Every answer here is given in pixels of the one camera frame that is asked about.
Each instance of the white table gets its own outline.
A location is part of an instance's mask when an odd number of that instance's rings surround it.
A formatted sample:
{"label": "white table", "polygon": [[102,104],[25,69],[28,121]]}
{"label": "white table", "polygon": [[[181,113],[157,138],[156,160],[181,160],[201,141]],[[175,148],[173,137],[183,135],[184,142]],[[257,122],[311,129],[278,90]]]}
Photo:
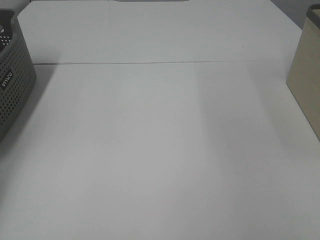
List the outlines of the white table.
{"label": "white table", "polygon": [[34,63],[291,60],[301,35],[270,0],[34,1],[19,21]]}

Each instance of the table surface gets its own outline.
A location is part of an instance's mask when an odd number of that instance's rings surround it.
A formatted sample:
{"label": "table surface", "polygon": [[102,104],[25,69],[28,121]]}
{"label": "table surface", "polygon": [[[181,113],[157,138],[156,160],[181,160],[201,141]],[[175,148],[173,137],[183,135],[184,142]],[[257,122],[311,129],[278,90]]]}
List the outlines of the table surface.
{"label": "table surface", "polygon": [[[319,240],[320,142],[286,86],[301,31],[267,0],[197,3],[36,1],[21,13],[33,60],[52,64],[35,66],[0,144],[1,240]],[[59,42],[46,31],[57,10]],[[81,29],[112,41],[78,51]]]}
{"label": "table surface", "polygon": [[34,63],[281,60],[301,35],[270,0],[34,1],[18,19]]}

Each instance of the gray plastic basket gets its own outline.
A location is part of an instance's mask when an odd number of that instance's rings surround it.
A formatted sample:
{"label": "gray plastic basket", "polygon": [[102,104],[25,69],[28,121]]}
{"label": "gray plastic basket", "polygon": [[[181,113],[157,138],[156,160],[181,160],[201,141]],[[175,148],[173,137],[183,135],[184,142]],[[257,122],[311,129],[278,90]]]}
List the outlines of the gray plastic basket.
{"label": "gray plastic basket", "polygon": [[17,14],[0,9],[0,142],[28,100],[36,78]]}

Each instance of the basket logo text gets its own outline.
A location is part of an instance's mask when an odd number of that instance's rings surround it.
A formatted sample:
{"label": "basket logo text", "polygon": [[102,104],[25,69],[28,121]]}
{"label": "basket logo text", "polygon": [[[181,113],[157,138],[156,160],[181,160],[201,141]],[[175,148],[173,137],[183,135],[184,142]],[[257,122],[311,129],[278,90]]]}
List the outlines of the basket logo text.
{"label": "basket logo text", "polygon": [[7,88],[10,81],[13,79],[13,77],[14,77],[14,74],[12,73],[11,69],[9,69],[0,82],[0,86],[3,91]]}

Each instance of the beige container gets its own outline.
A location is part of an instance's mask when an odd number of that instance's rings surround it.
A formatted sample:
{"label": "beige container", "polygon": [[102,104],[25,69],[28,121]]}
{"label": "beige container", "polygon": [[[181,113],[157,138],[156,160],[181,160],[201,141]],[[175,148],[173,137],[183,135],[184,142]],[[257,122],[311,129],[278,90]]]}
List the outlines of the beige container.
{"label": "beige container", "polygon": [[320,4],[306,16],[287,85],[320,139]]}

